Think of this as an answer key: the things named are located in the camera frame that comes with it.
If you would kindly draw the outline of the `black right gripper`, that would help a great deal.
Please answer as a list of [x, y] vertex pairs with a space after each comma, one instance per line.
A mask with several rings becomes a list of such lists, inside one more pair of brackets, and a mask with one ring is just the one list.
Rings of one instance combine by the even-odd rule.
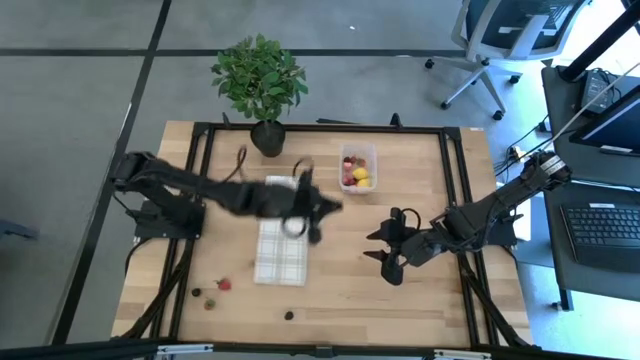
[[402, 284], [407, 265], [420, 267], [447, 251], [436, 230], [419, 231], [395, 218], [382, 222], [381, 227], [366, 238], [384, 241], [389, 246], [388, 251], [365, 251], [364, 255], [381, 262], [382, 277], [394, 286]]

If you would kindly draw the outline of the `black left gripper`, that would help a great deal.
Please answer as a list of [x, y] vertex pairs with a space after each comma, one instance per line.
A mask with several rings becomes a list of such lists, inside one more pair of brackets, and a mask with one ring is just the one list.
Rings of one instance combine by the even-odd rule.
[[281, 222], [283, 228], [293, 218], [302, 218], [307, 229], [308, 242], [317, 245], [322, 239], [319, 228], [320, 215], [329, 215], [343, 209], [343, 203], [337, 200], [322, 200], [320, 190], [313, 184], [313, 171], [304, 170], [298, 178], [298, 186], [294, 194], [293, 207], [285, 213]]

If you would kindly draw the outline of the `clear plastic tupperware container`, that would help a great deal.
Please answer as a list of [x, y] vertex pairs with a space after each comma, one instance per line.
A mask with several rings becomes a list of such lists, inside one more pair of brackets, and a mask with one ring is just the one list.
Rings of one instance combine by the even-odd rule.
[[[343, 169], [344, 162], [350, 162], [350, 157], [357, 157], [357, 163], [352, 164], [352, 168], [348, 171]], [[374, 191], [378, 183], [378, 166], [377, 166], [377, 151], [375, 146], [372, 143], [363, 143], [363, 142], [350, 142], [344, 143], [341, 145], [340, 156], [339, 156], [339, 186], [341, 190], [346, 194], [352, 195], [364, 195]], [[357, 168], [366, 168], [369, 172], [368, 179], [371, 182], [371, 186], [367, 187], [358, 187], [356, 180], [353, 177], [353, 171]], [[351, 176], [356, 180], [356, 184], [354, 186], [345, 186], [343, 184], [343, 178], [345, 176]]]

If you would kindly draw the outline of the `plaid folded dish towel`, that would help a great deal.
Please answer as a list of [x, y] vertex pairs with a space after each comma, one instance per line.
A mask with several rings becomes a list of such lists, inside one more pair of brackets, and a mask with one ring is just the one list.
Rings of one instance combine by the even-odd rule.
[[303, 218], [261, 220], [254, 282], [304, 287], [308, 270], [308, 245], [307, 225]]

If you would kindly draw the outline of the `potted plant in black pot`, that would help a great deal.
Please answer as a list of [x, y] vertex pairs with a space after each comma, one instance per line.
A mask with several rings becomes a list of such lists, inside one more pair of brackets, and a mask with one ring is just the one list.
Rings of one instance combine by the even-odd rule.
[[279, 41], [257, 34], [219, 52], [210, 71], [218, 95], [255, 121], [250, 129], [253, 145], [265, 157], [280, 155], [286, 130], [279, 118], [309, 93], [305, 68]]

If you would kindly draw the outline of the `black desk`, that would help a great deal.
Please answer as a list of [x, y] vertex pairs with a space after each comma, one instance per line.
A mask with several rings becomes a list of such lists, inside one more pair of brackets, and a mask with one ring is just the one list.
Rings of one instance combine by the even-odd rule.
[[640, 302], [640, 273], [616, 272], [576, 262], [569, 235], [561, 215], [561, 205], [581, 203], [640, 203], [640, 149], [624, 153], [604, 151], [598, 147], [574, 143], [564, 125], [570, 129], [587, 124], [590, 119], [577, 116], [580, 80], [566, 81], [564, 68], [545, 67], [541, 71], [545, 101], [552, 134], [551, 145], [573, 170], [572, 182], [544, 194], [556, 281], [560, 301], [556, 307], [573, 309], [573, 291]]

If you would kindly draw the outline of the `black keyboard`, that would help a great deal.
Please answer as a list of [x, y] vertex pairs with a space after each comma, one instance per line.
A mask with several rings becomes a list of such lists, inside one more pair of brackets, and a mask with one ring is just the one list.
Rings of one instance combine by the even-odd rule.
[[640, 206], [564, 203], [560, 211], [577, 263], [640, 273]]

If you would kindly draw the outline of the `white grey office chair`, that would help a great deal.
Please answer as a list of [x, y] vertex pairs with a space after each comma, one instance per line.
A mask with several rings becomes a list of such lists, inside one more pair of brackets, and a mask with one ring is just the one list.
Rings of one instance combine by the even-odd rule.
[[440, 104], [448, 109], [464, 90], [482, 82], [502, 119], [507, 107], [494, 77], [507, 76], [517, 84], [522, 74], [499, 66], [499, 61], [549, 62], [562, 54], [581, 10], [590, 0], [463, 0], [451, 40], [462, 48], [459, 58], [434, 56], [424, 67], [438, 62], [465, 70], [469, 76]]

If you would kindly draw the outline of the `black desk monitor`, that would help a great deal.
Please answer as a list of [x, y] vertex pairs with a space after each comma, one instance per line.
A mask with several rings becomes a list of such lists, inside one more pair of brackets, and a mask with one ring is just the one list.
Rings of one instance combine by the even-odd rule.
[[640, 157], [640, 84], [569, 137], [603, 153]]

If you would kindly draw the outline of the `black power adapter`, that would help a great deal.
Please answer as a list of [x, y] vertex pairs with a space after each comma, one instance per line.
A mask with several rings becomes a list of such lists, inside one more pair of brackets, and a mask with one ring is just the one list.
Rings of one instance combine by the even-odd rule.
[[606, 93], [600, 95], [600, 92], [617, 78], [618, 75], [602, 68], [595, 68], [587, 72], [580, 98], [580, 107], [585, 108], [583, 112], [585, 116], [596, 116], [621, 99], [622, 93], [616, 86], [612, 86]]

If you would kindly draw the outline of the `black pole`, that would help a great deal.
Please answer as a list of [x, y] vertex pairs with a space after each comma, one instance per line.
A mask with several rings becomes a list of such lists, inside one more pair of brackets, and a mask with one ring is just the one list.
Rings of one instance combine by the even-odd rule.
[[570, 65], [559, 71], [566, 82], [578, 80], [587, 67], [605, 53], [628, 30], [640, 21], [640, 0], [632, 0], [625, 11], [591, 43]]

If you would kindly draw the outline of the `black table frame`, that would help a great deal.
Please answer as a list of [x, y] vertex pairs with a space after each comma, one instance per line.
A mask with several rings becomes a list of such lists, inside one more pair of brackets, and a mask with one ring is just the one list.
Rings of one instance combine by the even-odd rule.
[[[338, 181], [341, 145], [372, 143], [378, 183], [364, 195], [344, 193]], [[427, 223], [452, 202], [478, 199], [494, 189], [485, 134], [470, 128], [293, 124], [281, 156], [247, 154], [247, 177], [290, 175], [298, 159], [314, 160], [314, 180], [340, 198], [340, 213], [322, 225], [322, 242], [309, 252], [304, 287], [253, 280], [258, 222], [208, 202], [202, 234], [192, 243], [187, 279], [170, 294], [156, 333], [204, 343], [212, 353], [282, 352], [294, 356], [424, 356], [434, 348], [469, 350], [466, 309], [479, 301], [461, 284], [451, 254], [409, 268], [401, 286], [387, 284], [379, 264], [365, 256], [380, 243], [366, 236], [394, 207], [410, 222]], [[227, 278], [229, 291], [216, 282]], [[194, 297], [191, 291], [201, 289]], [[206, 299], [216, 306], [206, 310]], [[294, 313], [290, 321], [287, 311]]]

